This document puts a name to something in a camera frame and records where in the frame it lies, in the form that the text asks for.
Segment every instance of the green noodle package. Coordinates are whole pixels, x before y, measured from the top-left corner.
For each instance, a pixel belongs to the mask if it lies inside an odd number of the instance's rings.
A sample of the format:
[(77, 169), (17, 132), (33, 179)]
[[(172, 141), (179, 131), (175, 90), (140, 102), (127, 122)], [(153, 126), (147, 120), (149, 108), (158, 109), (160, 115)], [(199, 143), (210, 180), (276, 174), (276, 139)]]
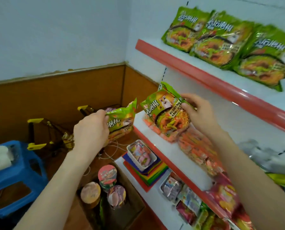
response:
[(210, 13), (197, 7), (180, 7), (170, 28), (162, 37), (164, 43), (179, 50), (189, 52), (201, 30), (210, 18)]
[(140, 103), (150, 120), (156, 124), (168, 141), (189, 127), (189, 116), (181, 107), (186, 102), (170, 85), (161, 83), (163, 88)]
[(136, 108), (137, 98), (129, 103), (127, 107), (122, 107), (106, 113), (106, 115), (109, 116), (107, 122), (109, 135), (106, 144), (132, 131)]
[(225, 11), (215, 12), (204, 26), (190, 55), (221, 69), (232, 68), (252, 34), (254, 23), (242, 21)]
[(280, 80), (285, 78), (285, 32), (272, 25), (257, 26), (233, 69), (241, 76), (283, 91)]

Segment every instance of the red snack package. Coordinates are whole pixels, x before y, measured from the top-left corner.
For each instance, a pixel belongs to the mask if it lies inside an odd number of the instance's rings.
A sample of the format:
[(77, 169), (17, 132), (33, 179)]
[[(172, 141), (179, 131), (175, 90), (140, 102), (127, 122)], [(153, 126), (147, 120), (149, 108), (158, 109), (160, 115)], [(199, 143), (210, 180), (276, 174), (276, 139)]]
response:
[(241, 208), (239, 212), (235, 214), (236, 225), (241, 230), (255, 230), (250, 217), (245, 212), (244, 208)]
[(183, 202), (179, 202), (178, 205), (176, 206), (176, 209), (178, 212), (184, 217), (184, 219), (192, 225), (194, 220), (197, 218), (196, 215), (192, 210), (190, 210)]
[(224, 177), (217, 176), (215, 185), (207, 192), (221, 206), (229, 218), (239, 207), (240, 201), (233, 185)]
[(218, 216), (215, 216), (215, 220), (210, 230), (230, 230), (231, 227), (227, 222), (224, 222)]

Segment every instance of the hand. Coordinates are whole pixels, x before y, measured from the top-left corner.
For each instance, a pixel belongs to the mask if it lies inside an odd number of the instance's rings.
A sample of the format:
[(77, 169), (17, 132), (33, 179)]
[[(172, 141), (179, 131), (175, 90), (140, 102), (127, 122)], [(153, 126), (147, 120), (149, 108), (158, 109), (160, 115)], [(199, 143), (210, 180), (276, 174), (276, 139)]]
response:
[(74, 149), (73, 152), (79, 161), (88, 165), (101, 150), (108, 139), (107, 127), (108, 116), (104, 110), (98, 110), (86, 116), (74, 126)]
[(193, 93), (184, 93), (181, 96), (197, 108), (197, 111), (195, 111), (187, 103), (182, 103), (182, 108), (188, 113), (192, 124), (198, 131), (210, 138), (212, 133), (221, 130), (209, 101)]

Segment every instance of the wooden wall panel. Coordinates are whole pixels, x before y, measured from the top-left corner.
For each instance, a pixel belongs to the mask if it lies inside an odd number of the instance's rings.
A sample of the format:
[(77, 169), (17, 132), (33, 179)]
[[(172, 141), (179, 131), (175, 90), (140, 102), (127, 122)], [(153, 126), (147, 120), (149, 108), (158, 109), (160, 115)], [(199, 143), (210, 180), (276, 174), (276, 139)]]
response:
[(121, 104), (125, 66), (82, 71), (0, 85), (0, 143), (27, 141), (27, 120), (78, 122), (78, 106)]
[(137, 112), (142, 111), (140, 103), (146, 99), (147, 96), (156, 92), (158, 84), (150, 81), (134, 69), (126, 66), (124, 88), (122, 97), (122, 106), (127, 106), (131, 101), (137, 97), (138, 108)]

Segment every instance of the white shelf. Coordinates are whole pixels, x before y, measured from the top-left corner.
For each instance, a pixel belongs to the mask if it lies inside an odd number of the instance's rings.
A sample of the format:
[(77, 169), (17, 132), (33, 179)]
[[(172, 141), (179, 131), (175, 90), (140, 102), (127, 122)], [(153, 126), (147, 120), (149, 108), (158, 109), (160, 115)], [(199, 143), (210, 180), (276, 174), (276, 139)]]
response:
[(285, 79), (281, 81), (284, 92), (277, 92), (248, 78), (239, 76), (234, 72), (221, 70), (199, 58), (189, 56), (188, 53), (179, 51), (171, 46), (164, 44), (161, 39), (148, 38), (143, 39), (143, 41), (172, 55), (175, 58), (178, 58), (198, 69), (211, 74), (214, 77), (219, 78), (222, 81), (229, 83), (230, 85), (243, 90), (244, 93), (247, 92), (285, 111)]
[(134, 127), (137, 128), (154, 146), (164, 154), (183, 174), (186, 175), (200, 190), (209, 190), (212, 187), (212, 179), (197, 164), (191, 161), (179, 148), (177, 143), (169, 143), (142, 120), (145, 112), (136, 114)]
[(127, 168), (123, 165), (123, 162), (124, 159), (122, 157), (119, 157), (117, 160), (115, 160), (115, 163), (127, 176), (129, 181), (132, 183), (132, 185), (135, 187), (141, 197), (146, 201), (149, 207), (153, 210), (153, 212), (157, 215), (163, 225), (168, 230), (180, 230), (183, 224), (185, 224), (184, 221), (179, 216), (179, 212), (175, 209), (175, 206), (173, 206), (171, 202), (169, 202), (163, 196), (163, 194), (160, 193), (160, 185), (168, 176), (170, 171), (167, 170), (165, 174), (156, 182), (156, 184), (148, 192), (145, 192), (144, 189), (137, 182), (137, 180), (129, 172), (129, 170), (127, 170)]

